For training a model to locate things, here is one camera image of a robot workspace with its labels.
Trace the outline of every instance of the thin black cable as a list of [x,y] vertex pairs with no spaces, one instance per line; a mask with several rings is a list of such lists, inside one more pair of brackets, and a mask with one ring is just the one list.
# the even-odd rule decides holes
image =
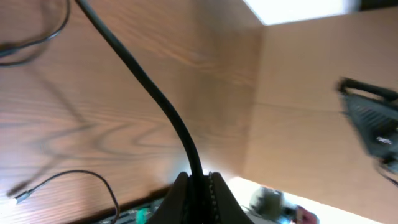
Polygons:
[[[58,36],[59,33],[61,33],[61,31],[65,28],[65,26],[67,25],[67,23],[69,21],[70,8],[71,8],[70,0],[66,0],[66,5],[67,5],[67,10],[66,10],[65,18],[63,19],[61,25],[59,26],[59,28],[57,30],[53,31],[51,34],[46,35],[45,37],[38,39],[38,40],[33,40],[33,41],[22,43],[22,44],[3,45],[2,47],[0,47],[0,58],[13,55],[16,52],[20,51],[21,49],[44,43],[44,42],[49,41],[49,40],[53,39],[54,37]],[[39,49],[37,52],[33,53],[32,55],[28,56],[27,58],[22,59],[17,62],[0,63],[0,68],[1,67],[14,67],[14,66],[24,65],[26,63],[29,63],[29,62],[35,60],[36,58],[38,58],[43,53],[43,49],[44,48]]]
[[385,170],[385,168],[383,168],[382,166],[382,162],[380,161],[375,161],[373,163],[375,170],[385,179],[387,179],[389,182],[391,182],[392,184],[394,184],[396,187],[398,187],[398,181],[394,180],[393,178],[387,176],[382,170]]
[[61,173],[59,173],[59,174],[55,174],[55,175],[53,175],[52,177],[48,178],[47,180],[43,181],[41,184],[37,185],[36,187],[34,187],[34,188],[32,188],[32,189],[30,189],[30,190],[28,190],[28,191],[25,191],[24,193],[18,195],[18,196],[15,198],[16,203],[21,203],[23,200],[27,199],[30,195],[32,195],[35,191],[37,191],[37,190],[41,189],[42,187],[44,187],[45,185],[47,185],[51,180],[53,180],[53,179],[55,179],[55,178],[57,178],[57,177],[60,177],[60,176],[62,176],[62,175],[66,175],[66,174],[76,174],[76,173],[93,175],[93,176],[99,178],[99,179],[105,184],[106,188],[107,188],[108,191],[109,191],[109,194],[110,194],[111,197],[112,197],[112,201],[113,201],[113,203],[114,203],[114,207],[115,207],[115,211],[116,211],[115,217],[113,218],[113,220],[112,220],[112,222],[111,222],[110,224],[115,224],[116,221],[119,219],[119,216],[120,216],[120,207],[119,207],[119,204],[118,204],[118,200],[116,199],[116,196],[114,195],[111,186],[110,186],[110,185],[108,184],[108,182],[104,179],[104,177],[102,177],[102,176],[100,176],[99,174],[96,174],[96,173],[94,173],[94,172],[92,172],[92,171],[87,171],[87,170],[70,170],[70,171],[61,172]]
[[[123,44],[113,35],[113,33],[106,27],[102,20],[96,15],[95,11],[90,7],[90,5],[88,5],[85,0],[76,0],[76,2],[80,6],[81,10],[86,14],[87,18],[95,26],[97,31],[104,37],[104,39],[117,53],[120,59],[126,64],[128,69],[130,69],[130,71],[139,81],[139,83],[141,83],[141,85],[146,89],[150,96],[153,97],[156,103],[166,114],[166,116],[172,123],[175,131],[177,132],[185,148],[185,152],[187,153],[187,157],[192,171],[194,186],[196,188],[204,187],[203,170],[201,167],[198,151],[180,115],[178,115],[177,111],[172,106],[170,101],[163,95],[163,93],[158,89],[155,83],[147,76],[145,71],[137,63],[136,59],[130,54],[125,46],[123,46]],[[201,190],[196,190],[196,192],[198,193],[198,195],[201,194]]]

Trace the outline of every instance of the wooden floor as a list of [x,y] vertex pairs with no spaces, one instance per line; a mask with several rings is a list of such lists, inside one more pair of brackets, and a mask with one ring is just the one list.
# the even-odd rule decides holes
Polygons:
[[[175,105],[204,168],[226,177],[239,174],[261,41],[261,24],[246,5],[90,3]],[[62,19],[64,6],[0,1],[0,41],[40,35]],[[66,29],[42,47],[46,51],[33,63],[0,68],[0,203],[21,183],[32,187],[70,169],[103,175],[121,204],[189,171],[167,118],[74,2]],[[70,175],[48,184],[0,223],[68,223],[111,207],[99,180]]]

